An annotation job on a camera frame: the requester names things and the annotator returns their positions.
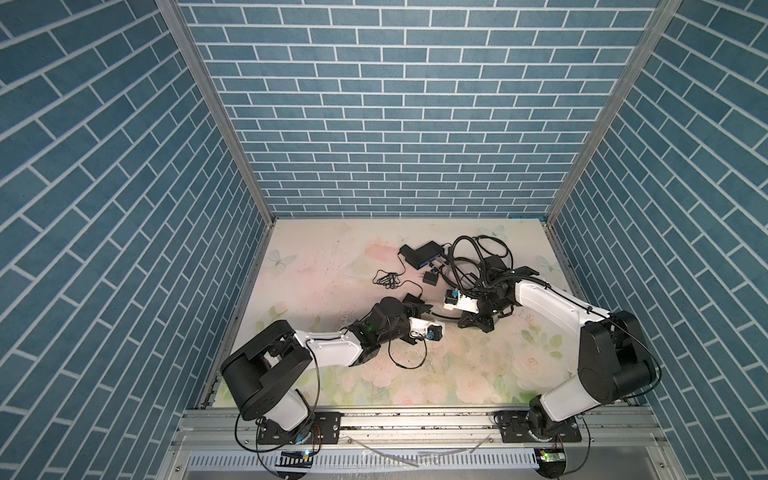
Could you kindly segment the long black switch box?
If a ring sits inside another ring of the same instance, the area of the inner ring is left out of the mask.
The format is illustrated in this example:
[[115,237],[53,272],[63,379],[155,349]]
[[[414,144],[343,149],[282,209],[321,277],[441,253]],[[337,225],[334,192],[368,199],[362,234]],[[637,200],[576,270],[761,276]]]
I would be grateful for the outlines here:
[[425,303],[421,298],[410,293],[406,294],[401,301],[404,314],[408,317],[421,318],[423,315],[430,314],[432,305]]

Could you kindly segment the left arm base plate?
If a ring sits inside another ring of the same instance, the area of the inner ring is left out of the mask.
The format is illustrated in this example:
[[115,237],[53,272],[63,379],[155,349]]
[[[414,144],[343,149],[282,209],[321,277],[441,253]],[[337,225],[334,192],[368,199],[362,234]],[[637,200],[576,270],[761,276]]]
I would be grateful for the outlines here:
[[258,429],[260,445],[315,444],[335,445],[341,430],[342,414],[337,411],[318,411],[310,414],[291,430],[283,429],[277,422],[264,419]]

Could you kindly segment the aluminium front rail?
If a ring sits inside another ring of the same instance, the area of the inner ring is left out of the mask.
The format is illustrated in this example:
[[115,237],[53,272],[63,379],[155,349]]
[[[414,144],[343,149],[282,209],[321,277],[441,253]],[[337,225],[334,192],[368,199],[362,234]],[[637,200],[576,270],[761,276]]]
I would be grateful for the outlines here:
[[[257,427],[237,420],[235,409],[188,410],[171,442],[171,451],[252,448]],[[463,448],[476,444],[541,446],[529,432],[520,406],[320,408],[315,420],[325,436],[323,448],[364,444],[374,448]],[[559,445],[586,447],[655,447],[664,434],[647,407],[600,407],[573,420],[567,433],[553,437]]]

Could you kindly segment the black network switch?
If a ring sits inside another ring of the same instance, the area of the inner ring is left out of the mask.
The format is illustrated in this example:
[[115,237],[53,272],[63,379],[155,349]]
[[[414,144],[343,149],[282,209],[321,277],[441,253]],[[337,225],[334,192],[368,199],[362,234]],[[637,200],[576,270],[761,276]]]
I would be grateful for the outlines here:
[[418,248],[403,245],[399,249],[399,254],[403,256],[404,261],[416,270],[422,269],[431,261],[442,256],[444,252],[445,247],[432,240]]

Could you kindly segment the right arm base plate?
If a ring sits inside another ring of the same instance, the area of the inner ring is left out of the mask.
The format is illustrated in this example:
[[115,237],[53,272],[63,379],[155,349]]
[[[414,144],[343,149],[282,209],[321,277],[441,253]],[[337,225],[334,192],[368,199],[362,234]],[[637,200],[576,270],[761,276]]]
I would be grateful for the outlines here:
[[492,414],[503,443],[579,443],[582,435],[571,417],[565,421],[552,421],[545,413],[523,410],[501,410]]

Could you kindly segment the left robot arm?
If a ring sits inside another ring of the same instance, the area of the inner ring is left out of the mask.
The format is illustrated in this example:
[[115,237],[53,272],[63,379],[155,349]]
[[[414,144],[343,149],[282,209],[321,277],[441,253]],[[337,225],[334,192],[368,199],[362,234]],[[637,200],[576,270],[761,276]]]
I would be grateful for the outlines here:
[[262,417],[284,431],[298,428],[314,405],[294,388],[313,367],[354,367],[374,359],[393,340],[439,341],[445,325],[422,316],[431,306],[408,294],[385,297],[362,318],[335,332],[295,330],[284,319],[268,325],[221,364],[220,372],[245,421]]

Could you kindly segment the small black power adapter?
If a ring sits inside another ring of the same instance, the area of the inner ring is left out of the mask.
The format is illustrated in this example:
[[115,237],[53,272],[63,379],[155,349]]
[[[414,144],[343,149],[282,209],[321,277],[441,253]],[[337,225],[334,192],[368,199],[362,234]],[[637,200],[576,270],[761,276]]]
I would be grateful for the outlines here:
[[426,271],[422,276],[423,283],[430,286],[436,286],[439,279],[440,275],[436,271],[432,270]]

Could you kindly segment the black wall plug adapter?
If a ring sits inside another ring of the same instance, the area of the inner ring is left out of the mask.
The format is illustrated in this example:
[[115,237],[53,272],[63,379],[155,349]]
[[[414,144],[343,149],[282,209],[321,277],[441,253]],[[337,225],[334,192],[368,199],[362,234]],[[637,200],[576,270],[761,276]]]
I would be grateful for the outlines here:
[[384,269],[378,269],[374,274],[371,283],[375,286],[379,286],[387,290],[397,290],[404,287],[405,285],[411,285],[418,289],[419,293],[416,294],[416,297],[421,299],[424,295],[423,287],[411,279],[404,278],[404,275],[407,273],[404,257],[402,254],[398,253],[396,258],[400,263],[401,269],[399,271],[386,271]]

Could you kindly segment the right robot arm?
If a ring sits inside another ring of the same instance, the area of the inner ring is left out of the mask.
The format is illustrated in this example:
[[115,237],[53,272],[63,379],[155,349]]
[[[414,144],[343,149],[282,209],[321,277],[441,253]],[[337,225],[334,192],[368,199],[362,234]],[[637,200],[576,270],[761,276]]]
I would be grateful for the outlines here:
[[457,286],[446,291],[444,307],[461,311],[461,328],[490,332],[505,310],[527,307],[576,335],[575,376],[529,402],[527,420],[535,434],[545,436],[577,415],[643,395],[660,382],[659,362],[633,314],[588,304],[529,267],[484,265],[470,286],[453,272]]

